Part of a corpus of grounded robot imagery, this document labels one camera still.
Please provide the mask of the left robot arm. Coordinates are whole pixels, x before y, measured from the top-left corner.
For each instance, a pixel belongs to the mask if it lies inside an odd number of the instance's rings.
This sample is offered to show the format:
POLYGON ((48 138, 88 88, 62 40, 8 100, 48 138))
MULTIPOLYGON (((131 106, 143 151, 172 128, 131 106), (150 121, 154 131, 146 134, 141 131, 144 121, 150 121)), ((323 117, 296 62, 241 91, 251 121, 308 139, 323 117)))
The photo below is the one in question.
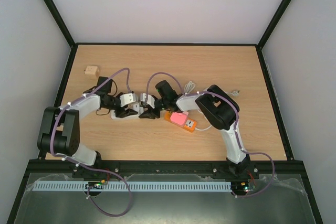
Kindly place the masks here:
POLYGON ((71 159, 76 165, 98 168, 101 154, 80 141, 80 120, 93 111, 107 109, 115 119, 139 116, 140 106, 128 108, 126 102, 137 101, 135 93, 110 94, 113 80, 99 77, 97 85, 85 91, 73 103, 60 107, 47 107, 43 113, 37 147, 40 151, 71 159))

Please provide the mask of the wooden cube plug adapter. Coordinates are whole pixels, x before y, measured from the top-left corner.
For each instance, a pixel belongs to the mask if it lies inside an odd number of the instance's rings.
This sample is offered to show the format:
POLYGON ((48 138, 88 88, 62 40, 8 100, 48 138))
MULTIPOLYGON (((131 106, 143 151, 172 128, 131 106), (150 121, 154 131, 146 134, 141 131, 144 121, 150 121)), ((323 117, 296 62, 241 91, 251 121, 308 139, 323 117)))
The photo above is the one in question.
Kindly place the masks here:
POLYGON ((89 79, 98 79, 100 76, 99 66, 87 65, 84 70, 84 75, 89 79))

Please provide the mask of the white power strip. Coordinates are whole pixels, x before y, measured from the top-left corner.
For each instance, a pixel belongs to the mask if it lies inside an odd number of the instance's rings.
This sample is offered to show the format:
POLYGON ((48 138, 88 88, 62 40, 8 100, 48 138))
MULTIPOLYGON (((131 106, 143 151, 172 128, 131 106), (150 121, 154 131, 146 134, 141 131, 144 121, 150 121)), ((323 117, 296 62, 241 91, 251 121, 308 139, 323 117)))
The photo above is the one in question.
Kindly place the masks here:
POLYGON ((120 121, 120 120, 131 120, 131 119, 136 119, 136 118, 138 118, 139 117, 139 115, 140 115, 140 112, 139 111, 135 111, 135 110, 133 110, 133 109, 131 109, 131 111, 133 111, 133 112, 135 112, 135 113, 132 113, 132 114, 130 114, 130 115, 127 115, 127 116, 125 116, 125 117, 123 117, 123 118, 120 118, 120 117, 117 117, 116 116, 116 112, 115 112, 115 110, 112 110, 111 111, 111 118, 113 119, 113 120, 116 120, 116 121, 120 121))

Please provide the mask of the white usb charger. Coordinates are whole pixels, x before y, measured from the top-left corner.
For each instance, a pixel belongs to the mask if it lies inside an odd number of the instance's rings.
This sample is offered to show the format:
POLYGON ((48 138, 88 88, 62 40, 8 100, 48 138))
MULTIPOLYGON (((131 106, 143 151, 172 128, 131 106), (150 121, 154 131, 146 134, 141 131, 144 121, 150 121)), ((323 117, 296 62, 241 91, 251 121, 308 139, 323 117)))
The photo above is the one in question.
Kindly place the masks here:
POLYGON ((135 110, 138 115, 140 115, 144 112, 144 108, 139 103, 135 103, 133 105, 133 110, 135 110))

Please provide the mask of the pink plug adapter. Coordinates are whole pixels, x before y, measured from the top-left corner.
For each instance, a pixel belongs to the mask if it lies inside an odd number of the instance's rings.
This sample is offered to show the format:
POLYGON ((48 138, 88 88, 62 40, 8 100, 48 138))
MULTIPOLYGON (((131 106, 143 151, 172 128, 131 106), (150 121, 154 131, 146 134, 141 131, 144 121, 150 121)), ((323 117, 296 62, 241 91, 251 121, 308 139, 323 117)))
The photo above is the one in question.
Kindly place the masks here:
POLYGON ((188 118, 188 112, 173 112, 170 116, 170 121, 173 124, 183 126, 188 118))

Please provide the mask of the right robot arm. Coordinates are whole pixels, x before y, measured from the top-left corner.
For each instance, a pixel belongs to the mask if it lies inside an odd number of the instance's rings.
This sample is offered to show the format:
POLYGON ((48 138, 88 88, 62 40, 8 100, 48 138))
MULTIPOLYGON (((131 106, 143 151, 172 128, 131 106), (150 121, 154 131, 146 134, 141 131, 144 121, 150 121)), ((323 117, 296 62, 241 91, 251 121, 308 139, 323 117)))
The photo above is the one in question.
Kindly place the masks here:
POLYGON ((230 174, 239 178, 247 172, 250 157, 240 139, 239 106, 226 92, 213 84, 203 91, 178 94, 165 80, 155 88, 161 96, 159 99, 147 93, 140 94, 141 103, 148 109, 140 117, 155 119, 163 110, 178 113, 201 111, 210 125, 221 133, 230 174))

